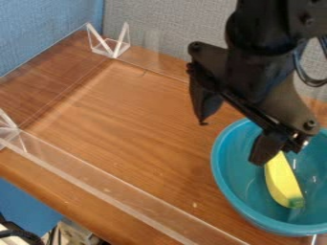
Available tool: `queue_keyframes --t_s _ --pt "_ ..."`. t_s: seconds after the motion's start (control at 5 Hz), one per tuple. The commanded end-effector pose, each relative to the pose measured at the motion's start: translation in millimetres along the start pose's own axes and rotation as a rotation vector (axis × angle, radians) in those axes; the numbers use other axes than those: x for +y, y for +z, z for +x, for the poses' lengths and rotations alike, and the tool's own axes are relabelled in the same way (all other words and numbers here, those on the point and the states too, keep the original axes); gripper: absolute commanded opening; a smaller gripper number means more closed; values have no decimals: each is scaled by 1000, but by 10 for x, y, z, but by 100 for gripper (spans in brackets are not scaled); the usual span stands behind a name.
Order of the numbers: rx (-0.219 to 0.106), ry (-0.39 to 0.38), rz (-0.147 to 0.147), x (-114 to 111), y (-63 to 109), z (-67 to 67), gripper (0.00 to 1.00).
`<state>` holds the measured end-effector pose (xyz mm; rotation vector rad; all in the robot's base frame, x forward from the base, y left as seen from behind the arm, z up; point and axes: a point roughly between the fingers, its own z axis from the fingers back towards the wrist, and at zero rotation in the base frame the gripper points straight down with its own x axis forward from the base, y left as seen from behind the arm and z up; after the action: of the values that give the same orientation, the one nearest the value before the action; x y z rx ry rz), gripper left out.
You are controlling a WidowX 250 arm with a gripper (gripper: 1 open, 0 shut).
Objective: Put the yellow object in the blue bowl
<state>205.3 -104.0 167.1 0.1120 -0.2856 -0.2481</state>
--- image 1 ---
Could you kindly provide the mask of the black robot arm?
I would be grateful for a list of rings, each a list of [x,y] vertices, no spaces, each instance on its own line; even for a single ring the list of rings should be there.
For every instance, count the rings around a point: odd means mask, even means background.
[[[327,55],[327,0],[237,0],[229,15],[225,48],[201,41],[188,46],[187,65],[193,113],[205,123],[227,102],[261,128],[249,161],[261,166],[279,152],[300,152],[319,132],[319,122],[293,85],[311,87],[300,65],[311,39]]]

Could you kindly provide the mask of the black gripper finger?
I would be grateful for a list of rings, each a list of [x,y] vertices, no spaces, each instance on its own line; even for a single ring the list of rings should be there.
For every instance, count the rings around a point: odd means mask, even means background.
[[[191,73],[189,94],[197,123],[205,125],[205,120],[223,105],[220,85],[216,79],[200,73]]]
[[[288,152],[288,135],[271,130],[263,130],[252,143],[249,162],[256,166],[264,166],[280,151]]]

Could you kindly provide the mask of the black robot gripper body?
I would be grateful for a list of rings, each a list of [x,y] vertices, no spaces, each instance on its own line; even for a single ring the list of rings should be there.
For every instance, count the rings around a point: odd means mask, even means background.
[[[223,103],[263,130],[288,135],[291,150],[301,150],[319,123],[293,86],[291,54],[257,54],[236,46],[220,48],[196,41],[188,46],[187,71],[216,79]]]

